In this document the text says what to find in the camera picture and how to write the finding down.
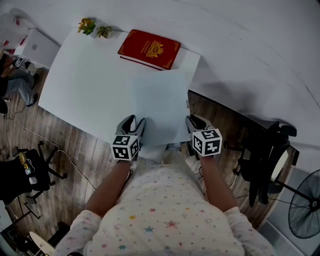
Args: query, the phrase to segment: jeans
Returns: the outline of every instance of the jeans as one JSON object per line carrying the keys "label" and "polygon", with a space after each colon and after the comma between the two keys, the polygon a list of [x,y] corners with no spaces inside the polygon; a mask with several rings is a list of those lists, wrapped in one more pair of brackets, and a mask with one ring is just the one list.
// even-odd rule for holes
{"label": "jeans", "polygon": [[34,102],[32,87],[34,86],[34,77],[28,73],[20,70],[16,70],[14,74],[10,77],[13,78],[8,81],[7,89],[3,98],[8,98],[8,96],[19,91],[22,99],[26,105],[30,105]]}

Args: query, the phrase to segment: white cabinet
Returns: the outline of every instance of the white cabinet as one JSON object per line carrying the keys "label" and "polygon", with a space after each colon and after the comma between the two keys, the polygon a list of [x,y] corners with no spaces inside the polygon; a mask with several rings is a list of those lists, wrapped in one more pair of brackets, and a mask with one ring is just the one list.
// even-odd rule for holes
{"label": "white cabinet", "polygon": [[15,49],[14,55],[29,60],[33,64],[38,63],[49,70],[59,49],[60,46],[33,28],[29,30],[23,44]]}

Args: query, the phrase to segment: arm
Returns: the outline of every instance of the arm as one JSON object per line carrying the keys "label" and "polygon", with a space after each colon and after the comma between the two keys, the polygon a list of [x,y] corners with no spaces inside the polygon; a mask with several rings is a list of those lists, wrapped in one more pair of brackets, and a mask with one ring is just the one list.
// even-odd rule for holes
{"label": "arm", "polygon": [[205,156],[200,158],[200,162],[209,203],[222,212],[237,207],[234,195],[219,173],[215,159]]}
{"label": "arm", "polygon": [[3,72],[2,72],[2,74],[1,74],[1,77],[2,78],[6,78],[7,76],[9,76],[13,71],[15,71],[16,70],[16,67],[15,66],[13,66],[12,68],[6,68]]}
{"label": "arm", "polygon": [[126,182],[131,163],[118,162],[89,198],[85,210],[73,221],[70,231],[55,248],[56,256],[85,254],[105,214],[116,204]]}
{"label": "arm", "polygon": [[277,255],[272,245],[252,227],[247,217],[240,213],[238,207],[229,209],[224,214],[229,222],[233,236],[242,244],[245,255]]}
{"label": "arm", "polygon": [[214,158],[205,156],[200,161],[209,203],[224,212],[233,236],[241,242],[246,255],[275,256],[272,245],[240,213],[234,195],[219,173]]}
{"label": "arm", "polygon": [[73,221],[70,231],[61,239],[54,249],[55,256],[68,256],[71,253],[84,255],[86,246],[92,243],[97,233],[101,217],[88,211],[82,211]]}
{"label": "arm", "polygon": [[5,70],[6,68],[9,68],[11,66],[12,62],[9,61],[9,62],[6,62],[3,64],[3,69]]}
{"label": "arm", "polygon": [[130,166],[131,163],[128,161],[118,162],[94,191],[85,209],[103,218],[115,206],[128,177]]}

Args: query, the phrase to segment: sneaker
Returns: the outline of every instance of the sneaker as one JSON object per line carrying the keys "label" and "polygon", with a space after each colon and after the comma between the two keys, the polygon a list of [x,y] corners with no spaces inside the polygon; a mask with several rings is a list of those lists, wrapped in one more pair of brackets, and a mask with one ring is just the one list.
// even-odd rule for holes
{"label": "sneaker", "polygon": [[26,105],[27,107],[31,107],[33,104],[35,104],[38,100],[38,94],[36,93],[35,95],[33,95],[33,102],[29,105]]}
{"label": "sneaker", "polygon": [[39,74],[35,74],[35,75],[33,76],[34,82],[33,82],[33,86],[32,86],[32,88],[31,88],[31,90],[35,87],[35,85],[37,84],[37,82],[39,81],[39,79],[40,79],[40,75],[39,75]]}

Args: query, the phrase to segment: chair leg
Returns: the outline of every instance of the chair leg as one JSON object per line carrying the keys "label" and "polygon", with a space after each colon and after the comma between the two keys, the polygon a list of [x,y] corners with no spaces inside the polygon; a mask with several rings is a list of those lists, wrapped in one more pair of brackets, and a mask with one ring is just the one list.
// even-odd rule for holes
{"label": "chair leg", "polygon": [[39,191],[38,193],[34,194],[33,196],[27,195],[27,198],[33,199],[32,203],[36,204],[37,203],[37,197],[40,196],[43,193],[43,191]]}
{"label": "chair leg", "polygon": [[59,173],[55,172],[50,167],[48,167],[48,172],[53,174],[54,176],[57,176],[58,178],[60,178],[62,180],[66,179],[68,177],[68,175],[66,173],[64,173],[63,176],[61,176]]}
{"label": "chair leg", "polygon": [[55,181],[51,181],[50,177],[49,177],[49,185],[50,185],[50,187],[54,186],[55,184],[56,184],[56,182]]}
{"label": "chair leg", "polygon": [[46,160],[44,158],[44,154],[42,153],[42,150],[41,150],[41,147],[40,147],[41,145],[43,145],[43,143],[39,143],[38,144],[39,155],[40,155],[41,159],[45,162]]}
{"label": "chair leg", "polygon": [[51,154],[49,155],[49,157],[48,157],[47,160],[45,161],[45,164],[46,164],[46,165],[49,165],[52,157],[55,155],[55,153],[56,153],[58,150],[59,150],[58,147],[55,146],[55,147],[54,147],[54,150],[51,152]]}

